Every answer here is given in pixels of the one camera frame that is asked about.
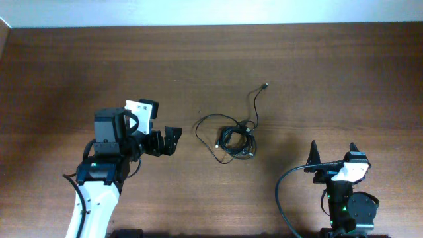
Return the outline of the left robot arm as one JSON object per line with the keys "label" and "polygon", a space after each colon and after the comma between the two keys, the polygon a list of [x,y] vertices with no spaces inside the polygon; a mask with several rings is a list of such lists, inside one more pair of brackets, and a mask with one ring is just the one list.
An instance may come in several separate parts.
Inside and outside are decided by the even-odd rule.
{"label": "left robot arm", "polygon": [[134,175],[130,164],[140,162],[143,154],[159,157],[176,151],[182,128],[141,132],[139,125],[139,118],[124,108],[95,113],[95,138],[86,145],[75,173],[64,176],[75,190],[67,237],[106,237],[124,181]]}

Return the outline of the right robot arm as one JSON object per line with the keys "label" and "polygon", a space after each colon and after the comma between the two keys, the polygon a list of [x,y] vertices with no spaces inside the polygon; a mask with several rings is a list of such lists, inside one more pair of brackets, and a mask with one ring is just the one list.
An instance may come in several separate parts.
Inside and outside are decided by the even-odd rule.
{"label": "right robot arm", "polygon": [[365,179],[371,168],[366,154],[354,143],[349,145],[342,160],[321,162],[315,141],[311,142],[306,162],[306,173],[313,173],[313,182],[326,186],[322,197],[327,197],[330,227],[322,228],[319,237],[367,237],[374,230],[373,220],[379,200],[367,192],[354,192],[354,185]]}

